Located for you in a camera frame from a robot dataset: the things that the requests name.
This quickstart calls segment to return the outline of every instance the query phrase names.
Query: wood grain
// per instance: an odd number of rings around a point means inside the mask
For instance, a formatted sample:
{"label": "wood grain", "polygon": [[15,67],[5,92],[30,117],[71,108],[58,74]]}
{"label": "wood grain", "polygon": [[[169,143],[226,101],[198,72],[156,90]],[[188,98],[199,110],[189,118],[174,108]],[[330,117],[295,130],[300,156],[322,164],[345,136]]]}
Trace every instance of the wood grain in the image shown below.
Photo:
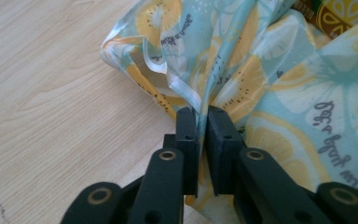
{"label": "wood grain", "polygon": [[[99,181],[129,184],[174,120],[104,64],[135,3],[0,0],[0,223],[59,223]],[[186,223],[209,223],[186,209]]]}

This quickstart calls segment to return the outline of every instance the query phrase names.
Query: cloth bag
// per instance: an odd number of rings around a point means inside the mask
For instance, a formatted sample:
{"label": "cloth bag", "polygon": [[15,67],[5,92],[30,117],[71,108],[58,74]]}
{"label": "cloth bag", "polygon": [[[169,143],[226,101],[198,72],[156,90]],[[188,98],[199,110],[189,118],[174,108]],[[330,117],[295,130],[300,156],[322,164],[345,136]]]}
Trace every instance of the cloth bag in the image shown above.
{"label": "cloth bag", "polygon": [[[141,0],[102,44],[103,60],[175,119],[192,106],[203,141],[208,105],[225,109],[249,147],[269,152],[298,185],[358,189],[358,23],[330,40],[294,0]],[[214,223],[237,223],[213,196],[200,154],[199,197]]]}

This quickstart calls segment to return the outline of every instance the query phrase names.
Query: wooden table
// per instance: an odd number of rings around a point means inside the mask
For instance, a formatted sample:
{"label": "wooden table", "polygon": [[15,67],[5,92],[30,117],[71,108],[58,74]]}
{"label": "wooden table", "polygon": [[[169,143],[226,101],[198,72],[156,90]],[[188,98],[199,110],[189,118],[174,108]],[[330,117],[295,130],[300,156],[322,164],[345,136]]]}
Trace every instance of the wooden table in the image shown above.
{"label": "wooden table", "polygon": [[[135,0],[0,0],[0,223],[59,223],[95,182],[129,184],[174,120],[106,65]],[[186,223],[208,221],[186,209]]]}

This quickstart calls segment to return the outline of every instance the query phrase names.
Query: printed fabric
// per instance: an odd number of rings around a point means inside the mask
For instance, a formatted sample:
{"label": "printed fabric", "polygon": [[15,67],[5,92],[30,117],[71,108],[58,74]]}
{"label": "printed fabric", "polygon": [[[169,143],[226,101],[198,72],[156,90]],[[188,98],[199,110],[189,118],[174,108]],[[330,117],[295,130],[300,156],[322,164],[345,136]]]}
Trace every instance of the printed fabric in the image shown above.
{"label": "printed fabric", "polygon": [[[102,57],[173,119],[194,107],[201,143],[214,105],[298,185],[358,189],[358,22],[330,40],[293,3],[141,0],[104,40]],[[186,203],[214,223],[238,223],[208,172],[201,153],[199,197]]]}

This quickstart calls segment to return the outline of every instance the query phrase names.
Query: lemon slice pattern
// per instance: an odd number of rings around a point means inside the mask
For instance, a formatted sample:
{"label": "lemon slice pattern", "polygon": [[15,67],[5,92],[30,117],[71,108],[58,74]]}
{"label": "lemon slice pattern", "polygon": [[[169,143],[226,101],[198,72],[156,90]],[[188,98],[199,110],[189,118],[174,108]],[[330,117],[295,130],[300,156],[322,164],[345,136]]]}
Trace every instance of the lemon slice pattern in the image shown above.
{"label": "lemon slice pattern", "polygon": [[358,189],[358,26],[278,79],[256,110],[295,123],[331,179]]}
{"label": "lemon slice pattern", "polygon": [[358,1],[330,0],[324,1],[324,5],[349,26],[358,23]]}
{"label": "lemon slice pattern", "polygon": [[246,144],[266,150],[298,185],[315,190],[330,180],[309,138],[292,124],[264,112],[251,114]]}
{"label": "lemon slice pattern", "polygon": [[225,109],[232,121],[237,122],[253,110],[266,90],[267,79],[260,59],[253,55],[238,69],[212,104]]}
{"label": "lemon slice pattern", "polygon": [[167,100],[167,97],[162,95],[153,84],[141,73],[138,66],[135,63],[130,64],[127,67],[127,75],[135,81],[139,87],[146,91],[149,95],[155,98],[155,101],[165,109],[165,112],[168,113],[172,118],[176,119],[176,112],[173,109],[170,102]]}
{"label": "lemon slice pattern", "polygon": [[205,93],[206,83],[208,81],[209,73],[213,66],[214,58],[216,58],[217,51],[222,45],[222,40],[219,36],[213,36],[211,40],[211,46],[199,54],[197,58],[197,65],[193,69],[193,75],[191,76],[190,83],[194,86],[194,89],[200,94],[200,98]]}
{"label": "lemon slice pattern", "polygon": [[180,19],[182,4],[179,0],[154,0],[140,8],[136,29],[154,47],[160,46],[160,33],[172,28]]}
{"label": "lemon slice pattern", "polygon": [[231,53],[227,67],[233,67],[245,59],[257,32],[258,16],[257,8],[253,7]]}

